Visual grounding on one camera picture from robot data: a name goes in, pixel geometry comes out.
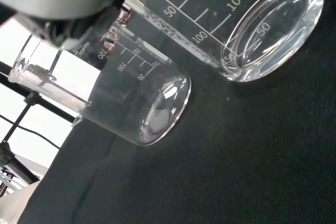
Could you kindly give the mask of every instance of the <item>black cloth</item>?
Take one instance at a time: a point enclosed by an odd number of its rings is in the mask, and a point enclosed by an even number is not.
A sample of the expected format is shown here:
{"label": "black cloth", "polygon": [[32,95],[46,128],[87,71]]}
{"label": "black cloth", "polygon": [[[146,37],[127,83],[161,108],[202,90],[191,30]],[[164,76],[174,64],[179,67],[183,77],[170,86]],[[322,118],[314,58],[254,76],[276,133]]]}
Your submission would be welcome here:
{"label": "black cloth", "polygon": [[179,123],[138,147],[84,120],[19,224],[335,223],[335,1],[288,62],[251,83],[157,35],[193,81]]}

